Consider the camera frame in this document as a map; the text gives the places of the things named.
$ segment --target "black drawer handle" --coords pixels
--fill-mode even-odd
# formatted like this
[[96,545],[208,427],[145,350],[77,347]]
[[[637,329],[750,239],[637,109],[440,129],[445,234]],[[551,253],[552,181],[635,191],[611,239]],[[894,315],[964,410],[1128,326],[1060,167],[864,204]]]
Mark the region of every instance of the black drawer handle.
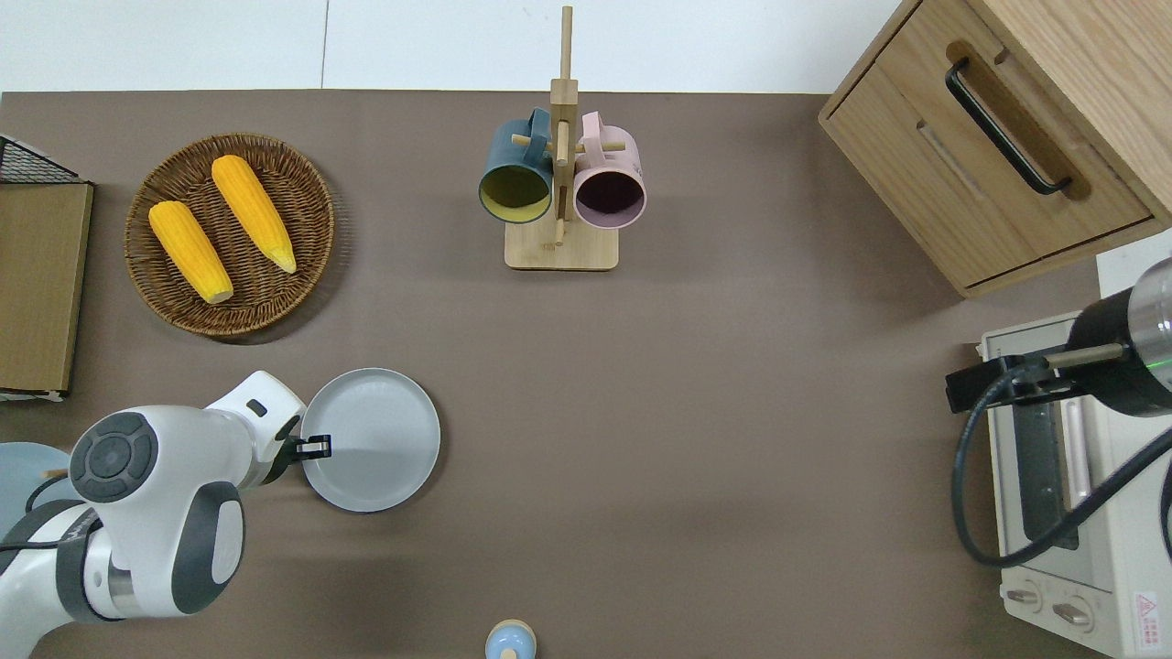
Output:
[[1022,181],[1026,182],[1035,192],[1038,195],[1054,195],[1055,192],[1062,190],[1067,185],[1070,185],[1070,177],[1065,177],[1057,183],[1050,183],[1049,181],[1042,178],[1042,175],[1037,172],[1036,169],[1026,156],[1017,149],[1016,145],[1006,135],[1006,131],[997,125],[997,122],[993,120],[989,113],[981,107],[980,101],[973,96],[973,94],[965,87],[965,82],[960,79],[960,72],[968,66],[968,57],[961,57],[959,62],[953,64],[953,68],[948,69],[948,75],[945,76],[945,86],[948,87],[948,91],[952,93],[956,102],[960,103],[961,108],[968,113],[968,116],[973,118],[976,125],[984,133],[984,136],[993,142],[993,145],[1001,151],[1001,155],[1009,161],[1017,174],[1021,175]]

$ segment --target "wooden base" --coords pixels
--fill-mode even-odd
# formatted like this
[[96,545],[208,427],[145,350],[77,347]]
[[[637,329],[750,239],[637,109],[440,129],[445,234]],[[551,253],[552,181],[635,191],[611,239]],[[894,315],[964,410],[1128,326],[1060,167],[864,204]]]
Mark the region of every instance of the wooden base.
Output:
[[541,219],[505,225],[505,264],[513,270],[606,271],[619,265],[618,230],[597,229],[573,218],[556,246],[553,208]]

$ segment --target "pink mug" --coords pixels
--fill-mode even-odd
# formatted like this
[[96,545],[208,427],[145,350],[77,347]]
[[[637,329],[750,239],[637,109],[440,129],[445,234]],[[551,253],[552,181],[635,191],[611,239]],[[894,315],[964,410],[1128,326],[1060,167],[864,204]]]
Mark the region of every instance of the pink mug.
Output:
[[[604,142],[622,142],[619,151],[604,151]],[[622,229],[647,209],[642,163],[635,140],[615,125],[604,125],[598,113],[582,115],[584,154],[574,159],[574,210],[582,222],[599,229]]]

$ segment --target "mug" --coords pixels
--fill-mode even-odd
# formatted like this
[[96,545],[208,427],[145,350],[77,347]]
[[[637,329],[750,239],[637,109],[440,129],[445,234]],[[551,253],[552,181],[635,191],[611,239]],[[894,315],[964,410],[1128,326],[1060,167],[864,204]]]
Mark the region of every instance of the mug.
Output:
[[[624,142],[621,151],[602,151],[604,142]],[[599,229],[622,229],[647,209],[642,163],[635,140],[598,113],[582,115],[584,154],[574,159],[574,210]]]
[[[513,144],[513,135],[530,138]],[[481,204],[502,222],[524,224],[545,215],[553,202],[553,164],[545,150],[550,113],[533,108],[529,121],[507,121],[492,135],[481,177]]]

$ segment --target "woven tray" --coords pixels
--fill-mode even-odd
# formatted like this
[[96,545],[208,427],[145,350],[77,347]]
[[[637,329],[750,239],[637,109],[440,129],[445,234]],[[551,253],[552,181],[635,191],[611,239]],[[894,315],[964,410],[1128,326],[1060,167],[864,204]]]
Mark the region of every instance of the woven tray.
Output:
[[[265,258],[212,182],[217,157],[234,154],[257,172],[293,243],[297,272]],[[209,305],[186,283],[150,229],[158,202],[183,202],[199,220],[232,279],[229,300]],[[264,135],[216,135],[166,158],[143,181],[127,217],[130,279],[163,320],[206,337],[237,337],[285,318],[313,290],[334,244],[334,204],[321,175],[292,147]]]

